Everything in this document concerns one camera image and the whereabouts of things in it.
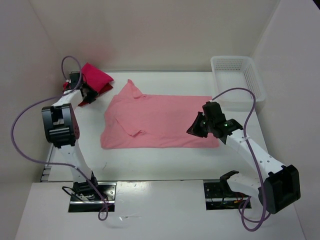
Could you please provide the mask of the light pink t shirt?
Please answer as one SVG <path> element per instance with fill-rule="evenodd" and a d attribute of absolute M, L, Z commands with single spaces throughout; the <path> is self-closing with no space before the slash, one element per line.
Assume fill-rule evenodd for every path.
<path fill-rule="evenodd" d="M 128 80 L 104 113 L 103 149 L 217 148 L 213 136 L 187 134 L 209 96 L 144 94 Z"/>

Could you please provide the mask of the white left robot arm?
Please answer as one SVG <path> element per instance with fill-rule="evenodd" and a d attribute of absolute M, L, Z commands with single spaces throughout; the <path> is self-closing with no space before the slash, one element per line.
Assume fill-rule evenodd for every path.
<path fill-rule="evenodd" d="M 83 78 L 84 74 L 80 72 L 70 73 L 64 96 L 53 105 L 43 107 L 41 114 L 46 140 L 53 144 L 70 168 L 72 196 L 80 201 L 90 201 L 99 197 L 100 187 L 80 149 L 80 128 L 74 113 L 86 97 L 88 87 Z"/>

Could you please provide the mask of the magenta t shirt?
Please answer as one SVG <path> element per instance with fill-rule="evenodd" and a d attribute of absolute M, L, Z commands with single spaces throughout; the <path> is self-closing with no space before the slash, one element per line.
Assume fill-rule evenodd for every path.
<path fill-rule="evenodd" d="M 102 95 L 113 88 L 111 83 L 114 79 L 90 63 L 86 63 L 81 71 L 85 76 L 85 82 L 99 95 Z"/>

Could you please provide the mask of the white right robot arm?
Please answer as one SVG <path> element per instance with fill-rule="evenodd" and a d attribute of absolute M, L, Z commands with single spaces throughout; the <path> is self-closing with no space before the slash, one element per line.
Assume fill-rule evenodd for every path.
<path fill-rule="evenodd" d="M 235 119 L 227 120 L 217 102 L 208 101 L 202 107 L 187 133 L 206 138 L 212 134 L 224 145 L 238 153 L 258 174 L 250 178 L 232 170 L 219 178 L 219 191 L 225 197 L 235 192 L 256 198 L 266 211 L 276 214 L 301 198 L 298 169 L 284 165 L 269 155 Z"/>

